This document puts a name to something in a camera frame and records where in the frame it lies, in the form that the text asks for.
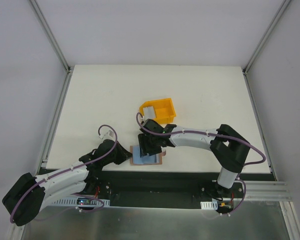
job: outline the white wall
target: white wall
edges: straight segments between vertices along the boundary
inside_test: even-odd
[[[300,220],[300,0],[292,1],[248,74],[270,156]]]
[[[245,67],[283,0],[38,0],[75,64]]]
[[[26,0],[0,0],[0,240],[2,198],[34,173],[65,71]]]

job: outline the gray floor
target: gray floor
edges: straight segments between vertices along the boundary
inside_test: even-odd
[[[64,209],[47,207],[38,219]],[[278,202],[245,201],[230,217],[211,211],[104,208],[94,213],[68,210],[46,221],[32,221],[24,240],[288,240]]]

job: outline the yellow container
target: yellow container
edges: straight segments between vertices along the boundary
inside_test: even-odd
[[[158,124],[170,124],[176,117],[176,112],[171,98],[164,98],[160,100],[146,101],[139,108],[139,111],[144,115],[144,108],[153,107],[155,113],[155,120]]]

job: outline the blue object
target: blue object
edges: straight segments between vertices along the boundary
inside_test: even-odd
[[[143,156],[140,157],[140,147],[133,146],[132,147],[132,162],[136,165],[144,165],[144,164],[156,164],[158,163],[157,155],[152,156]]]

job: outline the metal frame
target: metal frame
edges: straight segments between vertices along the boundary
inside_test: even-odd
[[[54,115],[53,115],[53,119],[51,121],[50,127],[49,127],[49,132],[47,134],[46,137],[46,141],[44,143],[43,149],[41,151],[41,155],[40,155],[40,164],[39,164],[39,168],[42,166],[44,166],[46,164],[46,160],[49,156],[49,151],[53,142],[53,138],[56,132],[56,128],[58,125],[58,121],[60,118],[60,114],[62,111],[62,107],[65,101],[65,97],[67,94],[67,90],[68,90],[68,86],[70,83],[70,79],[71,79],[71,75],[72,75],[72,70],[64,56],[64,54],[62,53],[60,46],[56,40],[56,38],[54,37],[48,23],[47,20],[44,17],[44,14],[42,12],[42,10],[40,9],[38,3],[36,0],[28,0],[30,6],[32,7],[39,23],[41,24],[44,32],[46,33],[46,36],[49,40],[49,42],[51,43],[51,46],[53,48],[53,50],[55,51],[55,53],[57,54],[61,64],[63,65],[65,71],[67,72],[67,76],[64,80],[63,83],[63,87],[62,90],[60,92],[60,96],[57,102],[57,105],[55,107],[55,111],[54,111]],[[269,39],[269,37],[271,36],[273,30],[275,29],[275,27],[277,26],[278,22],[280,21],[281,17],[283,16],[283,14],[286,12],[286,10],[288,9],[288,6],[290,5],[290,3],[292,2],[292,0],[284,0],[282,2],[282,4],[280,5],[278,11],[276,12],[274,18],[272,19],[270,25],[268,26],[268,28],[266,29],[265,33],[263,34],[260,42],[258,43],[255,51],[253,52],[251,58],[249,59],[246,67],[243,70],[243,75],[244,75],[244,79],[246,81],[246,85],[247,85],[247,89],[250,95],[250,99],[251,99],[251,104],[254,110],[254,114],[257,120],[257,124],[258,124],[258,128],[260,131],[260,134],[262,136],[262,144],[264,146],[264,149],[266,151],[266,156],[267,159],[269,160],[269,152],[267,149],[267,144],[265,142],[264,139],[264,135],[263,135],[263,131],[260,125],[260,121],[259,121],[259,116],[258,116],[258,109],[256,107],[254,98],[253,98],[253,94],[251,92],[250,86],[249,86],[249,81],[247,79],[247,72],[251,69],[252,65],[254,64],[256,58],[258,57],[258,55],[260,54],[261,50],[263,49],[264,45],[266,44],[267,40]],[[282,208],[282,212],[284,215],[284,219],[286,222],[286,226],[289,232],[289,236],[291,239],[293,240],[299,240],[300,239],[300,225],[297,219],[297,215],[295,213],[295,209],[294,209],[294,205],[292,202],[292,198],[290,195],[290,192],[287,188],[287,184],[285,182],[279,182],[279,181],[246,181],[246,200],[247,201],[279,201],[281,208]],[[10,229],[10,235],[9,238],[10,239],[21,239],[22,237],[22,232],[24,230],[23,227],[16,227],[15,225],[12,225],[14,227],[12,227]]]

